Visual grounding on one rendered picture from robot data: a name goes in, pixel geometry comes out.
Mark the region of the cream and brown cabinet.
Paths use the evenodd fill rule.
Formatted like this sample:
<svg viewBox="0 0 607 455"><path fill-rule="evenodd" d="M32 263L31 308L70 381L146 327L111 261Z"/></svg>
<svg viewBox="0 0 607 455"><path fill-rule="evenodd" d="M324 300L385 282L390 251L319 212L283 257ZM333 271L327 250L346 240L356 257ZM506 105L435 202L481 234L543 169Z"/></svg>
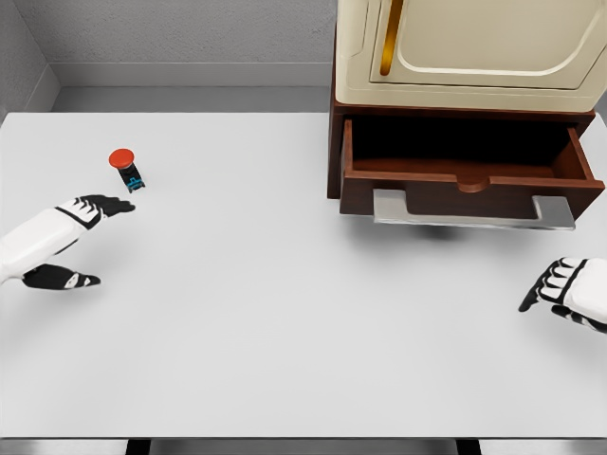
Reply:
<svg viewBox="0 0 607 455"><path fill-rule="evenodd" d="M577 113L607 90L607 0L338 0L334 98L346 106Z"/></svg>

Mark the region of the brown wooden drawer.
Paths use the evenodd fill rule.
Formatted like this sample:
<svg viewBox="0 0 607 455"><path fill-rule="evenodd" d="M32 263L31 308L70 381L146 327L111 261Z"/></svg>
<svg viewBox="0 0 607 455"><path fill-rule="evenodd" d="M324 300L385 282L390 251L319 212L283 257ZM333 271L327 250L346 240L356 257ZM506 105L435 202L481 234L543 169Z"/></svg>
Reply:
<svg viewBox="0 0 607 455"><path fill-rule="evenodd" d="M346 120L340 212L382 224L570 230L604 192L567 124Z"/></svg>

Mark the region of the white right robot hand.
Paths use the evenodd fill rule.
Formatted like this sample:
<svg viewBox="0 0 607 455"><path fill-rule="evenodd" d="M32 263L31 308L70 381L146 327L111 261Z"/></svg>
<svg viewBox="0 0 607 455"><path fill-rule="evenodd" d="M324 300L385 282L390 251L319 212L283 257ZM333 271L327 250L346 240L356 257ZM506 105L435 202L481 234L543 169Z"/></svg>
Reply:
<svg viewBox="0 0 607 455"><path fill-rule="evenodd" d="M607 259L557 259L529 289L518 311L540 302L550 303L556 316L607 334Z"/></svg>

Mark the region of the red button switch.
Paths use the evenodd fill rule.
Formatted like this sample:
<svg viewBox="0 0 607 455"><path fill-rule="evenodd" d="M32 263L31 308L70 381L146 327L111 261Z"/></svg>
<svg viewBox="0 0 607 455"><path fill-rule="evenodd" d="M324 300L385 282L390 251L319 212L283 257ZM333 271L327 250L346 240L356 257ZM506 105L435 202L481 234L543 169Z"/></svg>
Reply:
<svg viewBox="0 0 607 455"><path fill-rule="evenodd" d="M127 148L114 150L108 157L109 164L118 170L127 190L132 193L145 187L145 183L135 165L135 155Z"/></svg>

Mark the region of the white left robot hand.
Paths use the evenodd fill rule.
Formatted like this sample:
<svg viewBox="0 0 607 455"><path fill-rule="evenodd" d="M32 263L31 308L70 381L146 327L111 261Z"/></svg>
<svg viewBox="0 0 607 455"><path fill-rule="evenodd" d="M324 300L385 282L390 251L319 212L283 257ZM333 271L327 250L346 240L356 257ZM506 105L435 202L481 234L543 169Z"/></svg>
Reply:
<svg viewBox="0 0 607 455"><path fill-rule="evenodd" d="M30 288L60 291L100 284L97 276L48 260L101 221L135 209L128 200L91 194L41 211L0 238L0 284L16 279Z"/></svg>

